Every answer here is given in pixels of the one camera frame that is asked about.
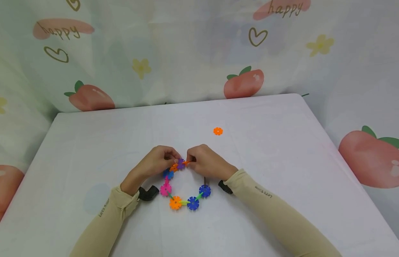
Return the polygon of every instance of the black object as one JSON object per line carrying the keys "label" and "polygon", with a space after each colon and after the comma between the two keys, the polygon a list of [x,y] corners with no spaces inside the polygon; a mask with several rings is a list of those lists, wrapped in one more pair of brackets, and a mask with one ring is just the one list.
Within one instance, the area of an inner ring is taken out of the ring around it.
{"label": "black object", "polygon": [[224,184],[224,182],[221,180],[218,183],[218,186],[221,187],[226,193],[228,193],[229,195],[233,194],[234,192],[232,192],[232,190],[229,188],[229,186],[227,186],[226,184]]}
{"label": "black object", "polygon": [[142,201],[152,201],[159,193],[159,189],[156,186],[151,186],[148,191],[145,191],[142,187],[139,188],[139,199]]}

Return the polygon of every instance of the hand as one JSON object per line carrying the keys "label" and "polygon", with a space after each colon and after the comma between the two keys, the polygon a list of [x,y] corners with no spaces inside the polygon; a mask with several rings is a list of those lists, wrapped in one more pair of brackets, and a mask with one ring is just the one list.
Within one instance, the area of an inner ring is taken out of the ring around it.
{"label": "hand", "polygon": [[213,177],[227,181],[238,169],[226,162],[207,145],[195,146],[188,150],[186,160],[188,168],[204,177]]}
{"label": "hand", "polygon": [[133,196],[150,176],[161,173],[175,163],[178,163],[181,155],[169,146],[155,146],[121,183],[121,190]]}

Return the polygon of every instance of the blue snowflake block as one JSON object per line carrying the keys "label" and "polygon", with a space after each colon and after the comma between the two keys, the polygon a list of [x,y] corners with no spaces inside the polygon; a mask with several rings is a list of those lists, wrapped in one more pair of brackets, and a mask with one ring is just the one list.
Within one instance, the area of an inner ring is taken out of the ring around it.
{"label": "blue snowflake block", "polygon": [[203,198],[207,198],[211,195],[211,188],[208,185],[202,185],[199,188],[199,193],[202,193]]}
{"label": "blue snowflake block", "polygon": [[170,171],[169,168],[167,168],[166,170],[164,170],[164,171],[162,172],[163,178],[165,178],[166,176],[168,176],[168,179],[172,179],[172,178],[173,178],[173,175],[174,175],[173,171]]}
{"label": "blue snowflake block", "polygon": [[186,206],[189,208],[189,210],[195,211],[199,208],[199,200],[196,199],[194,196],[188,198],[188,202],[189,203],[187,203]]}

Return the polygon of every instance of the pink snowflake block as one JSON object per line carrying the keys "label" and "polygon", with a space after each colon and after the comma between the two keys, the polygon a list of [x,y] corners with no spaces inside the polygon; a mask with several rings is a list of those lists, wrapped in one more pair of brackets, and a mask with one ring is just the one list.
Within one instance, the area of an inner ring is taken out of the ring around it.
{"label": "pink snowflake block", "polygon": [[172,193],[172,186],[170,184],[163,184],[159,190],[161,195],[168,196],[168,193]]}

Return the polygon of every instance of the orange snowflake block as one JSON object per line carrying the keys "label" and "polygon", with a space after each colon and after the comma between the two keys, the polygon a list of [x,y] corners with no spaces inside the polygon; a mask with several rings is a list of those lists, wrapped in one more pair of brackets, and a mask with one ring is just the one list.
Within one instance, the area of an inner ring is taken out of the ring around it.
{"label": "orange snowflake block", "polygon": [[180,203],[180,201],[182,201],[182,199],[179,196],[174,196],[173,200],[172,198],[169,200],[169,206],[173,210],[178,210],[182,206],[182,203]]}
{"label": "orange snowflake block", "polygon": [[171,166],[171,168],[169,168],[169,170],[173,171],[173,172],[176,172],[176,171],[178,171],[177,167],[178,167],[178,164],[174,164],[174,165]]}
{"label": "orange snowflake block", "polygon": [[223,132],[224,132],[224,130],[223,130],[223,129],[221,129],[220,127],[216,127],[216,128],[214,128],[214,134],[215,134],[215,135],[217,135],[217,136],[220,136],[220,135],[222,135],[222,134],[223,134]]}

